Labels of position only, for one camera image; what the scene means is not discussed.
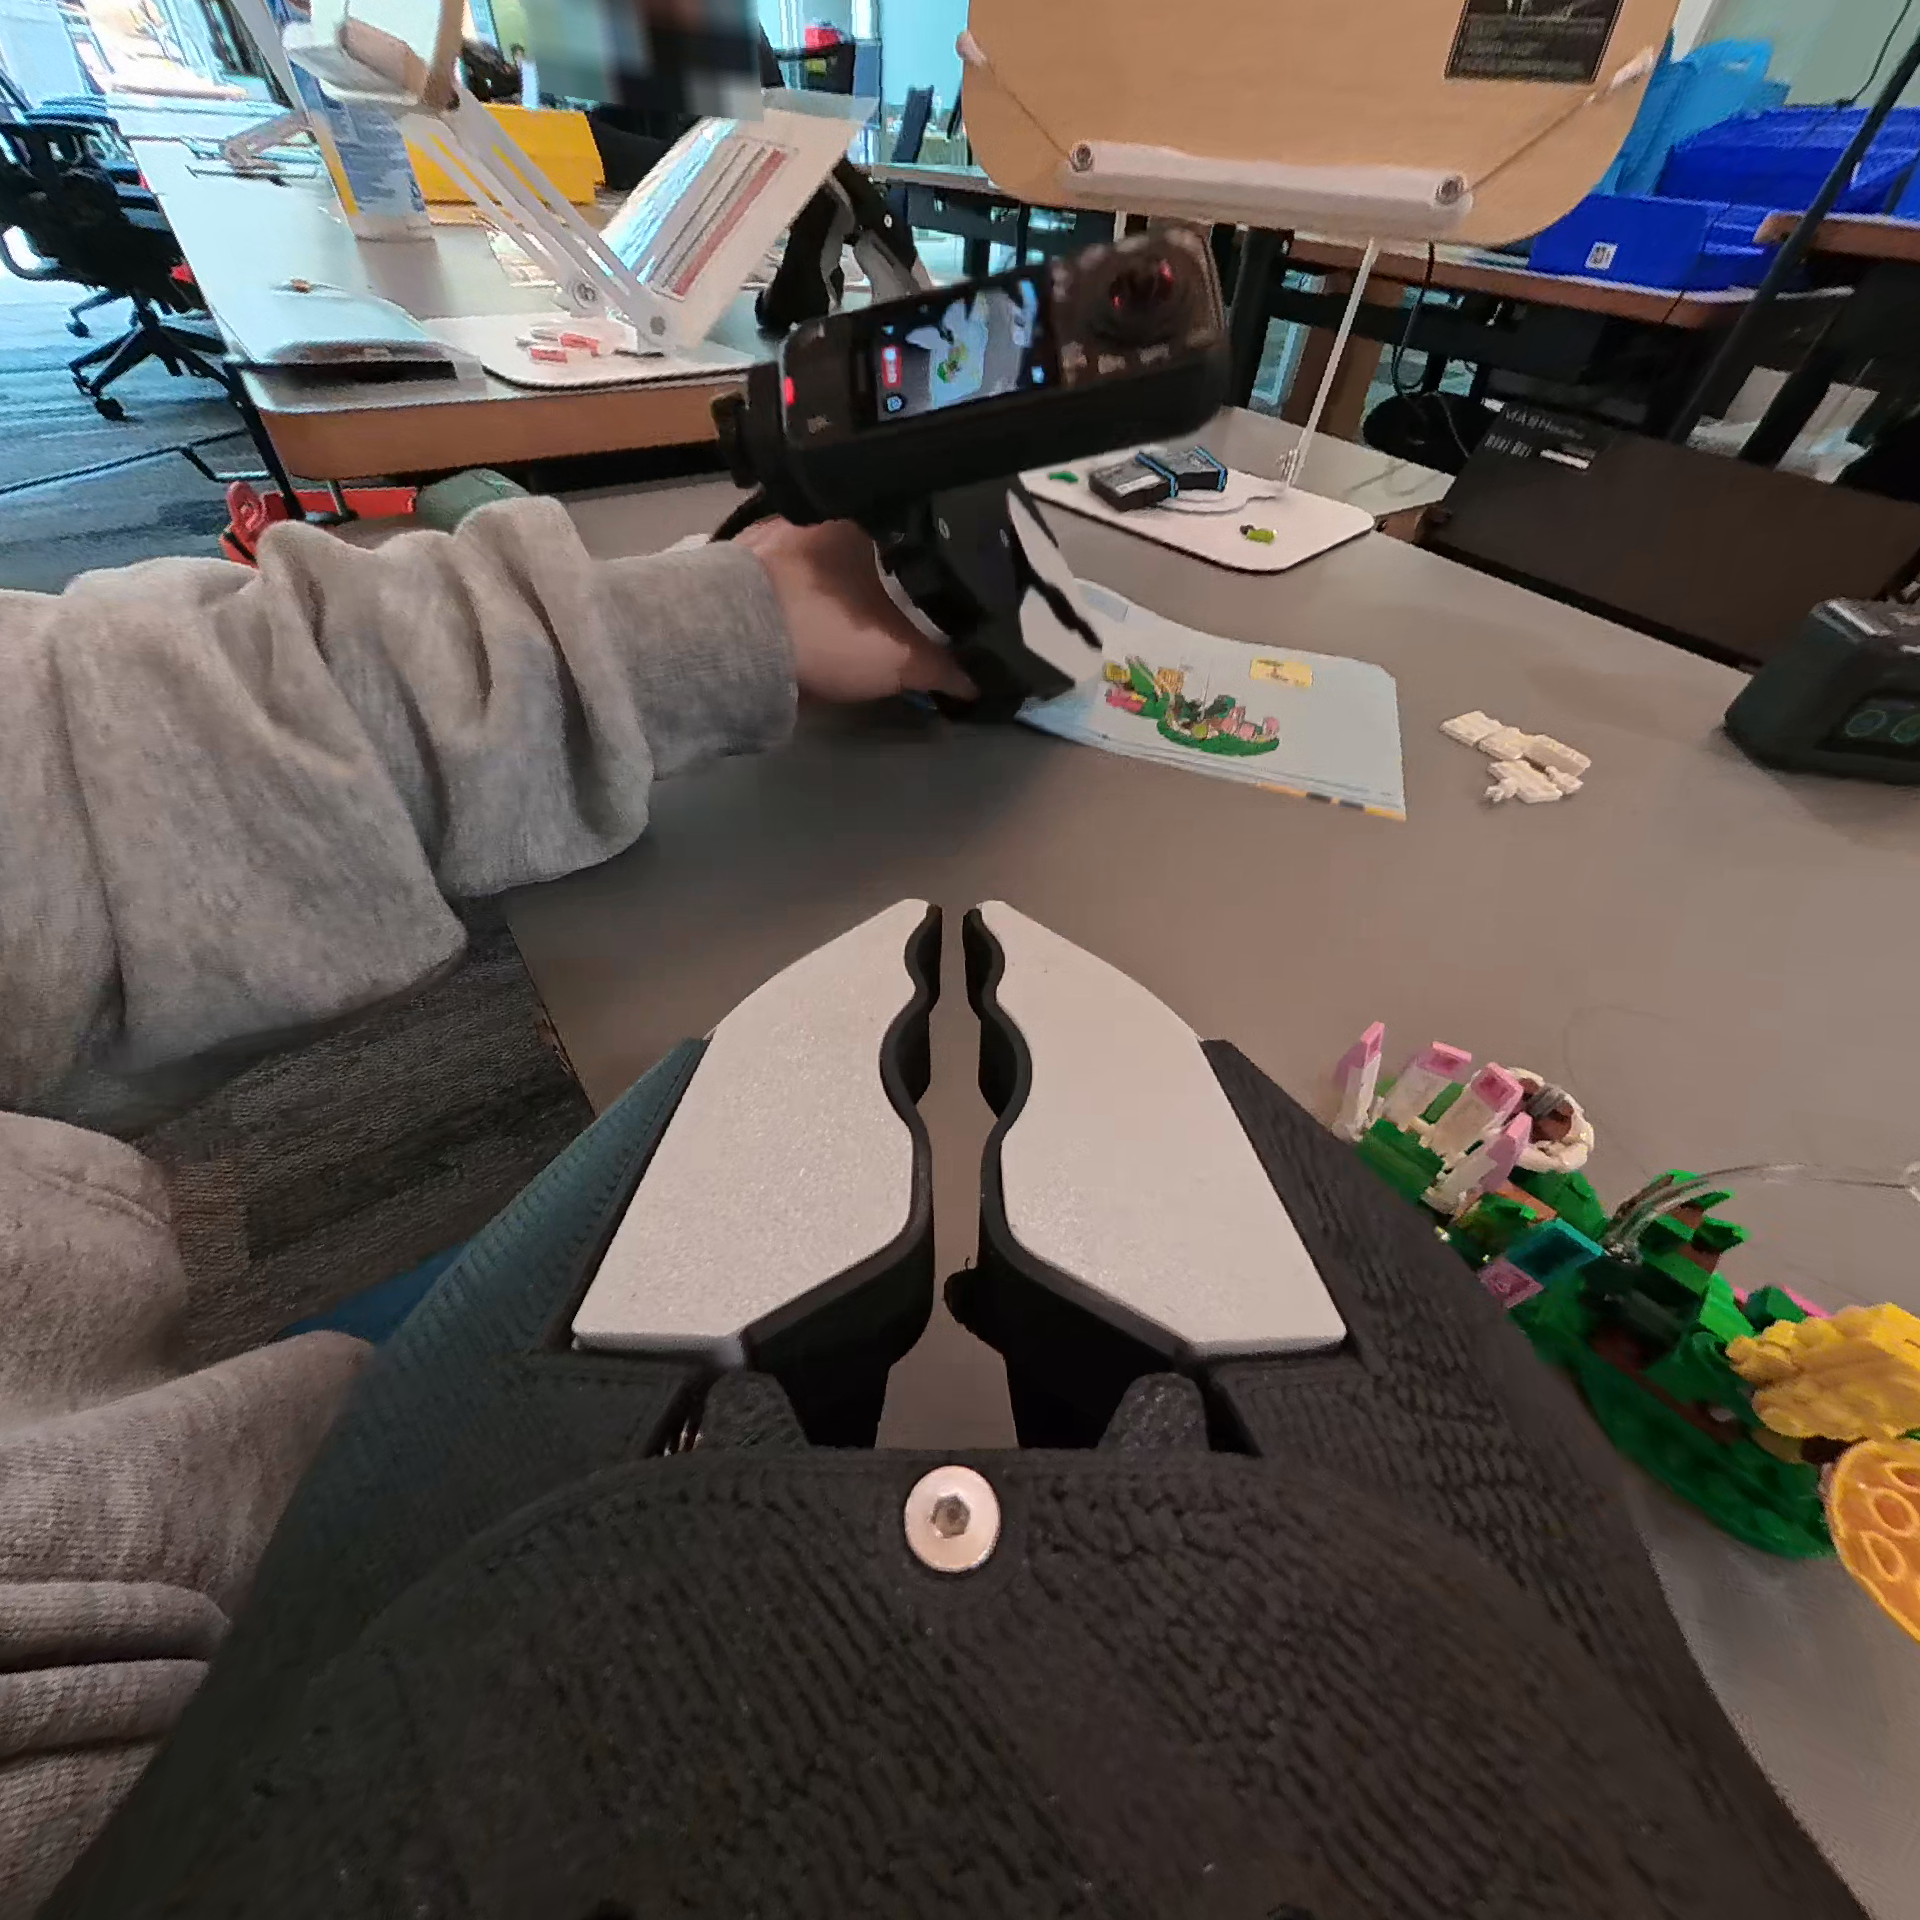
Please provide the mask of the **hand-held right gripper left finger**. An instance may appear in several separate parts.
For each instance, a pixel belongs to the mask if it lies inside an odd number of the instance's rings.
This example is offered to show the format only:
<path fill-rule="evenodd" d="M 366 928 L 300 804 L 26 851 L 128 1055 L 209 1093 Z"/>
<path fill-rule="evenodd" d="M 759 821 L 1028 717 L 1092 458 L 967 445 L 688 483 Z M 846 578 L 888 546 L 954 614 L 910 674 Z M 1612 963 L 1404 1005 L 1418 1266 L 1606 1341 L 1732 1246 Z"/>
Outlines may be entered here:
<path fill-rule="evenodd" d="M 708 1032 L 570 1316 L 578 1351 L 757 1372 L 815 1446 L 873 1445 L 932 1303 L 942 936 L 934 902 L 890 902 Z"/>

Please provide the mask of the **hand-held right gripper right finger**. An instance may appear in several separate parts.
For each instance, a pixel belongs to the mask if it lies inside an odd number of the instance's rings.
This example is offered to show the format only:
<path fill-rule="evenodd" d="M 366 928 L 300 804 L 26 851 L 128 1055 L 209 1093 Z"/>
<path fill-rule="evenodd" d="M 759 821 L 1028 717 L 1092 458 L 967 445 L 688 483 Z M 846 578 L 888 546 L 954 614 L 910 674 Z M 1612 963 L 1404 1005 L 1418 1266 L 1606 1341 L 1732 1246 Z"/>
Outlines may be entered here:
<path fill-rule="evenodd" d="M 1026 911 L 961 925 L 992 1132 L 950 1315 L 1024 1450 L 1090 1450 L 1128 1387 L 1336 1354 L 1348 1326 L 1199 1036 Z"/>

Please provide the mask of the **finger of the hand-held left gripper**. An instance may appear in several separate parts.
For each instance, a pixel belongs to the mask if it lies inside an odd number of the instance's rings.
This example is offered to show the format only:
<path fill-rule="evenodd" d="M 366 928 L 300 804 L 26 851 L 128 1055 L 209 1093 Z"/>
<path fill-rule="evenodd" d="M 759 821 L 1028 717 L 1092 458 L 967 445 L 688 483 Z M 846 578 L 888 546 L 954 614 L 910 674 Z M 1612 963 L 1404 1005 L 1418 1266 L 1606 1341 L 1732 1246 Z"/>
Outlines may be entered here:
<path fill-rule="evenodd" d="M 1032 655 L 1101 655 L 1101 635 L 1080 584 L 1026 491 L 1017 493 L 1022 638 Z"/>

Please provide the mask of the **lego instruction booklet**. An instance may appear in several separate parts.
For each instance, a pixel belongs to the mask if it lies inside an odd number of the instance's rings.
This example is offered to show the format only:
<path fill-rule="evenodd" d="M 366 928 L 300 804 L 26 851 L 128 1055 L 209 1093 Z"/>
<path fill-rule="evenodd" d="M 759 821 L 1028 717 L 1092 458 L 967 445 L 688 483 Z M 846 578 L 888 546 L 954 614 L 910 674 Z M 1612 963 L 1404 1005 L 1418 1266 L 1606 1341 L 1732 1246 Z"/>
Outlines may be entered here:
<path fill-rule="evenodd" d="M 1085 588 L 1095 679 L 1018 723 L 1130 762 L 1404 821 L 1400 704 L 1375 663 L 1189 629 Z"/>

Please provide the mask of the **green lego plate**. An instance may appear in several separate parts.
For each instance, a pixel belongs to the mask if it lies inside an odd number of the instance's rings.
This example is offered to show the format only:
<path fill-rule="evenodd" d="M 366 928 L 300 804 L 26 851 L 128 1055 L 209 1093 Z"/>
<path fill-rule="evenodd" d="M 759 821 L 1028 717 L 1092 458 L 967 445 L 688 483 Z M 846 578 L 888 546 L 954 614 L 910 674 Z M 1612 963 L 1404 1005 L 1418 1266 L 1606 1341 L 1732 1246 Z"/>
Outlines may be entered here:
<path fill-rule="evenodd" d="M 1327 1128 L 1409 1203 L 1613 1450 L 1745 1547 L 1834 1560 L 1918 1635 L 1914 1304 L 1829 1303 L 1727 1271 L 1754 1186 L 1889 1194 L 1914 1163 L 1666 1168 L 1612 1204 L 1594 1127 L 1550 1077 L 1385 1024 L 1336 1055 Z"/>

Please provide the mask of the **person's left forearm grey sleeve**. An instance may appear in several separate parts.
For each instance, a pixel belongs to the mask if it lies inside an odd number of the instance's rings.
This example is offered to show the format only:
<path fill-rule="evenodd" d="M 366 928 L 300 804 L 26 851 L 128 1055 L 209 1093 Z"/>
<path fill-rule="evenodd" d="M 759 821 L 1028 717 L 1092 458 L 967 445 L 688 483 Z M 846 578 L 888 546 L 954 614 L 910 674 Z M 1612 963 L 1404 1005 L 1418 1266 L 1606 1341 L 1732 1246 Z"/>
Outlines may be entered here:
<path fill-rule="evenodd" d="M 457 902 L 613 858 L 797 712 L 752 552 L 596 560 L 537 495 L 6 590 L 1 629 L 5 1109 L 103 1128 L 410 996 Z"/>

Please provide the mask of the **pile of white lego pieces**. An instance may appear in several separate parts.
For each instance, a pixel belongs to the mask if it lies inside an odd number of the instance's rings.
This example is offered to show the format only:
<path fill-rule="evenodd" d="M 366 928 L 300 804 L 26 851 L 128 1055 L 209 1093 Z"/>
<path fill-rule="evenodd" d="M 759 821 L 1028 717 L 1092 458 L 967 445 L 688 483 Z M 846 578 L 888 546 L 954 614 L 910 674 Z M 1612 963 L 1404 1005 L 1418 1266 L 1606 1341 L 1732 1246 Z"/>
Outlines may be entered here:
<path fill-rule="evenodd" d="M 1592 759 L 1550 734 L 1497 723 L 1486 710 L 1464 710 L 1439 725 L 1455 746 L 1486 759 L 1484 804 L 1545 806 L 1582 790 Z"/>

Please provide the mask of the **person's left hand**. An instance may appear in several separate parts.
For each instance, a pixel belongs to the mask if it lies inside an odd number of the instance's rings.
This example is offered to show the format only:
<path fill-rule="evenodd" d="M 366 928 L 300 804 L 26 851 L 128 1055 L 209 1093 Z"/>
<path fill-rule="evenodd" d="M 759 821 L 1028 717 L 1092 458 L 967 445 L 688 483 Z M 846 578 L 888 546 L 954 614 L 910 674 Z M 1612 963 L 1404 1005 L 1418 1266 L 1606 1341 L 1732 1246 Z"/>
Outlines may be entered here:
<path fill-rule="evenodd" d="M 885 590 L 865 531 L 848 519 L 761 519 L 734 543 L 757 557 L 774 590 L 804 696 L 846 707 L 903 696 L 973 701 L 959 663 L 919 634 Z"/>

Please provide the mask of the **black battery pack blue band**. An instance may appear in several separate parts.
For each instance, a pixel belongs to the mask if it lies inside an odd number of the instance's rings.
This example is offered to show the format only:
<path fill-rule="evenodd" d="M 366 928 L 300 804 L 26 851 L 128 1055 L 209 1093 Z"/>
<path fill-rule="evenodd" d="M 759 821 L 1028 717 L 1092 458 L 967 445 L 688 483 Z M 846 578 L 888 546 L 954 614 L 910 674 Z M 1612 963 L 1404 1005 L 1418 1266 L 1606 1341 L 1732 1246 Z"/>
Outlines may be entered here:
<path fill-rule="evenodd" d="M 1119 515 L 1202 511 L 1230 486 L 1231 469 L 1206 445 L 1140 447 L 1130 458 L 1087 471 L 1092 499 Z"/>

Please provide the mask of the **black grey handheld device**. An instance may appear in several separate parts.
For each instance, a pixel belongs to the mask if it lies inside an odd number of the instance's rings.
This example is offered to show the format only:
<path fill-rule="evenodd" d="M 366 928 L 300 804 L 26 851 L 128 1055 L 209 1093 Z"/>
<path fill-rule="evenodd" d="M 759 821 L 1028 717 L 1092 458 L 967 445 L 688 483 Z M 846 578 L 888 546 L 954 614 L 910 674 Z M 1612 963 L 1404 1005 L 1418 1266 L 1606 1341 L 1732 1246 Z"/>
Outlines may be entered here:
<path fill-rule="evenodd" d="M 864 272 L 878 303 L 932 287 L 905 220 L 905 202 L 881 192 L 852 159 L 838 159 L 788 226 L 780 266 L 757 293 L 759 335 L 780 340 L 838 311 L 848 300 L 848 255 Z"/>

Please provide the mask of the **yellow storage bin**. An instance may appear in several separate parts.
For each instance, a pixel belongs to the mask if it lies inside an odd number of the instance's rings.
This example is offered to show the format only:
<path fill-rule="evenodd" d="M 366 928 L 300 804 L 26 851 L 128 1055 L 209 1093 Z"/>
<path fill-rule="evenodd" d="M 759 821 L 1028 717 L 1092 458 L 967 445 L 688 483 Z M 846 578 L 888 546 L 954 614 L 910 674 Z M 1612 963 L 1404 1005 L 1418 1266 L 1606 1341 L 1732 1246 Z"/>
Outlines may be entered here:
<path fill-rule="evenodd" d="M 596 149 L 592 124 L 576 110 L 524 110 L 516 103 L 479 103 L 495 127 L 543 174 L 565 202 L 586 205 L 608 182 L 608 170 Z M 409 124 L 400 126 L 409 162 L 423 202 L 431 208 L 466 205 L 470 196 L 439 162 Z"/>

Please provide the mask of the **grey folder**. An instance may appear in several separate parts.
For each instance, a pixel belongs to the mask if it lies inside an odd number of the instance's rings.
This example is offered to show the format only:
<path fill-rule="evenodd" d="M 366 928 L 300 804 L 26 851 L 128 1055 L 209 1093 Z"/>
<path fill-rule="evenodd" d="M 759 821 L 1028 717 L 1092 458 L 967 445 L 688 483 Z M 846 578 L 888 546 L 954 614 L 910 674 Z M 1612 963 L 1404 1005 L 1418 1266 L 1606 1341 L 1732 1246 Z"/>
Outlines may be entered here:
<path fill-rule="evenodd" d="M 207 302 L 230 357 L 247 368 L 372 376 L 478 376 L 473 354 L 445 342 L 400 307 L 316 284 L 253 287 Z"/>

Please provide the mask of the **wooden board stand white base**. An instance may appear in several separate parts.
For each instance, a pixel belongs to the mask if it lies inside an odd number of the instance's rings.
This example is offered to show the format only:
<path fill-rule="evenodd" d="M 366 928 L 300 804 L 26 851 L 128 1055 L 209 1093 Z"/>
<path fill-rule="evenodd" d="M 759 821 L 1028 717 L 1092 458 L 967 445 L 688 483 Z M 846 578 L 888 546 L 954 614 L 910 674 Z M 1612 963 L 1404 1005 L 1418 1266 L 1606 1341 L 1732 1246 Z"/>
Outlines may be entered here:
<path fill-rule="evenodd" d="M 1246 228 L 1231 386 L 1284 232 L 1481 247 L 1572 210 L 1624 143 L 1673 3 L 973 3 L 965 127 L 998 192 Z"/>

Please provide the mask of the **blue white carton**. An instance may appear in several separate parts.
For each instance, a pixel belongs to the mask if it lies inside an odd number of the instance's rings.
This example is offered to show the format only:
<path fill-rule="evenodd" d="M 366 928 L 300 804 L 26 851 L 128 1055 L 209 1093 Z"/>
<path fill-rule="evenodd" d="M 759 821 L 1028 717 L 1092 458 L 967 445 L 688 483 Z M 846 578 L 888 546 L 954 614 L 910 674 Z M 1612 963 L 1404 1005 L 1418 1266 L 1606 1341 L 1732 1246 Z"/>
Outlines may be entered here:
<path fill-rule="evenodd" d="M 295 103 L 350 232 L 364 243 L 431 235 L 410 154 L 386 106 L 317 43 L 285 48 Z"/>

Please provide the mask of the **red clamp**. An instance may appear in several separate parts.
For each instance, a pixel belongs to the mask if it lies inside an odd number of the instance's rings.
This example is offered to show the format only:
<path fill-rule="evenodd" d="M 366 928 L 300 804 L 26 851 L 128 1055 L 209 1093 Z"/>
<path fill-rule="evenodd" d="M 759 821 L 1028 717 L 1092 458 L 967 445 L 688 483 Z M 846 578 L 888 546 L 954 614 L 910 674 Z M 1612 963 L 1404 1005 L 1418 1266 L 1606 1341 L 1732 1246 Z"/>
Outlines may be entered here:
<path fill-rule="evenodd" d="M 236 475 L 224 491 L 226 523 L 218 532 L 224 560 L 253 566 L 261 539 L 269 528 L 301 520 L 338 528 L 356 520 L 406 520 L 415 511 L 418 486 L 359 485 L 295 486 L 285 493 L 269 475 Z"/>

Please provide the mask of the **wooden desk black legs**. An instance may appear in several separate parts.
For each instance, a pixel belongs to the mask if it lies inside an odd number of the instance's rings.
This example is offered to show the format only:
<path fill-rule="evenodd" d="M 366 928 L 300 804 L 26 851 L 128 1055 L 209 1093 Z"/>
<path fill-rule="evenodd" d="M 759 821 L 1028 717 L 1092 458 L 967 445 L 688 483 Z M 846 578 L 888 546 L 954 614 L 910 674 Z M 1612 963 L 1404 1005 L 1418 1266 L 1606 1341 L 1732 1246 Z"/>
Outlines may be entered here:
<path fill-rule="evenodd" d="M 1833 388 L 1914 406 L 1914 231 L 1886 223 L 1905 255 L 1823 255 L 1842 272 L 1805 293 L 1668 293 L 1541 275 L 1464 247 L 1428 252 L 1297 231 L 1248 231 L 1231 247 L 1231 404 L 1256 391 L 1265 333 L 1306 331 L 1297 376 L 1335 379 L 1327 430 L 1348 436 L 1385 351 L 1404 344 L 1439 368 L 1514 376 L 1682 442 L 1702 418 L 1734 416 L 1754 372 L 1775 372 L 1745 459 L 1781 463 Z"/>

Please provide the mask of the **black box white print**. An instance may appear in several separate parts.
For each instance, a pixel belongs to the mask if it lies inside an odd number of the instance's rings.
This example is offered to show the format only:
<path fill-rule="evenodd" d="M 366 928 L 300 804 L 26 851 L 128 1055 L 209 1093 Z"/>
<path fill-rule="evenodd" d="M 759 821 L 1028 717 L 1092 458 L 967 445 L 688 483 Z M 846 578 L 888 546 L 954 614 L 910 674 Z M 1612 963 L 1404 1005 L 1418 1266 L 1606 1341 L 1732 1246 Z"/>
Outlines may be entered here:
<path fill-rule="evenodd" d="M 1512 403 L 1423 543 L 1725 666 L 1773 659 L 1826 602 L 1914 588 L 1912 503 Z"/>

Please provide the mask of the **grey desk wooden edge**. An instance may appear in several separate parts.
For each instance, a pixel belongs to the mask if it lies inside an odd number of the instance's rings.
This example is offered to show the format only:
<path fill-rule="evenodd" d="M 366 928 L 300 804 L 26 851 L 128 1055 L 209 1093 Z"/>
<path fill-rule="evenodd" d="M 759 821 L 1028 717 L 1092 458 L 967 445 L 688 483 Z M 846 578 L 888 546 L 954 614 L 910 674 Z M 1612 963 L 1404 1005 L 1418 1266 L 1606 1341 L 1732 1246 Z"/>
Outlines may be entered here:
<path fill-rule="evenodd" d="M 228 307 L 284 280 L 316 280 L 384 296 L 414 320 L 532 315 L 543 287 L 513 284 L 474 226 L 431 238 L 364 243 L 335 210 L 329 182 L 239 179 L 192 154 L 252 124 L 252 110 L 164 100 L 114 110 L 138 171 L 173 228 L 224 335 Z M 516 469 L 655 447 L 708 447 L 711 404 L 738 372 L 596 391 L 528 391 L 482 372 L 372 381 L 287 368 L 242 368 L 245 394 L 278 459 L 312 483 L 360 483 L 470 467 Z"/>

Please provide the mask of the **person's grey hoodie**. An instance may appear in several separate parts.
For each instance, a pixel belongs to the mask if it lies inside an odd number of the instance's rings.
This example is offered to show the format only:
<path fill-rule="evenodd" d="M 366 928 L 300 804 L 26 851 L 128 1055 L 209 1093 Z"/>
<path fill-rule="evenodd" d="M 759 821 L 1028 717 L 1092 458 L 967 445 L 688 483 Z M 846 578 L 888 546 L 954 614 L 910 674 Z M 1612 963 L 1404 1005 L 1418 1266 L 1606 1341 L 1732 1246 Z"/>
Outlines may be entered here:
<path fill-rule="evenodd" d="M 173 1733 L 372 1348 L 184 1372 L 168 1197 L 130 1144 L 1 1117 L 1 1912 L 34 1916 Z"/>

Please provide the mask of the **black office chair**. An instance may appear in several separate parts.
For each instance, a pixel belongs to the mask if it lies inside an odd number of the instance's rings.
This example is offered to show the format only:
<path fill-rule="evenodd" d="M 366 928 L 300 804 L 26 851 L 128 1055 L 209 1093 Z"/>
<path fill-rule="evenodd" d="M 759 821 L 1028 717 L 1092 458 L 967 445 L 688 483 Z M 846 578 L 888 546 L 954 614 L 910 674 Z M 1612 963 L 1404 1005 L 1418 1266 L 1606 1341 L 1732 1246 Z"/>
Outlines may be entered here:
<path fill-rule="evenodd" d="M 153 194 L 124 190 L 95 159 L 84 124 L 5 124 L 1 266 L 17 280 L 70 280 L 128 303 L 128 327 L 69 363 L 103 418 L 124 421 L 112 386 L 146 363 L 226 384 L 224 335 L 173 228 Z"/>

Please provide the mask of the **dark grey power station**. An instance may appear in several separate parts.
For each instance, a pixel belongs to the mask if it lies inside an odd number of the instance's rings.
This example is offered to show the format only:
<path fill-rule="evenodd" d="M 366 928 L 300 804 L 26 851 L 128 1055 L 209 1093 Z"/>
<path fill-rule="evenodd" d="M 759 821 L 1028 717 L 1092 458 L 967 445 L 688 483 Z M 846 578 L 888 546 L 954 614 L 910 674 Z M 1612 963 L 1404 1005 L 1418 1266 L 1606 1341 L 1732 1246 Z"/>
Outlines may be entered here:
<path fill-rule="evenodd" d="M 1721 717 L 1777 773 L 1918 784 L 1918 607 L 1831 598 Z"/>

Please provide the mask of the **black tripod pole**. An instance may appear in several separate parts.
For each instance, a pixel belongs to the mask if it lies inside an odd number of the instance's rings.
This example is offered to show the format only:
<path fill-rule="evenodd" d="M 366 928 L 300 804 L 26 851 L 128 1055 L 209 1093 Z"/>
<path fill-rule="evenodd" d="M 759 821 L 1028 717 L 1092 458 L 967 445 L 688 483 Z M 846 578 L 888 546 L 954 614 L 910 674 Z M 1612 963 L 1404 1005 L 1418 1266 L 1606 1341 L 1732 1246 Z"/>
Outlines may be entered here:
<path fill-rule="evenodd" d="M 1791 223 L 1777 243 L 1777 252 L 1770 258 L 1760 287 L 1748 296 L 1741 315 L 1713 350 L 1711 362 L 1702 368 L 1694 391 L 1671 414 L 1663 430 L 1663 439 L 1668 443 L 1687 445 L 1690 430 L 1708 414 L 1708 403 L 1713 398 L 1721 381 L 1744 372 L 1745 350 L 1758 340 L 1768 307 L 1785 290 L 1801 255 L 1809 248 L 1817 228 L 1833 210 L 1839 192 L 1850 182 L 1861 159 L 1869 154 L 1888 114 L 1912 80 L 1914 68 L 1918 31 L 1905 42 L 1905 48 L 1888 74 L 1888 80 L 1879 87 L 1871 106 L 1863 112 L 1861 126 L 1853 131 L 1853 136 L 1814 190 L 1807 208 L 1791 218 Z"/>

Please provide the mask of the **stack of blue storage bins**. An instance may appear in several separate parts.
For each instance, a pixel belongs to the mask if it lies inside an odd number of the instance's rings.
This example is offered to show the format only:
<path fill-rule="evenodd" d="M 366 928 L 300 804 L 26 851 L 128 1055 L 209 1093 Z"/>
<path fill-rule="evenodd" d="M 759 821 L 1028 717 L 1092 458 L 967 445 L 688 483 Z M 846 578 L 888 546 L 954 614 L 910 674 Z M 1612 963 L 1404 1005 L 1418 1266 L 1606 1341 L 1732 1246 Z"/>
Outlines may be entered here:
<path fill-rule="evenodd" d="M 1758 290 L 1775 214 L 1801 214 L 1853 143 L 1863 100 L 1788 103 L 1764 39 L 1661 53 L 1618 157 L 1526 243 L 1526 267 L 1657 295 Z"/>

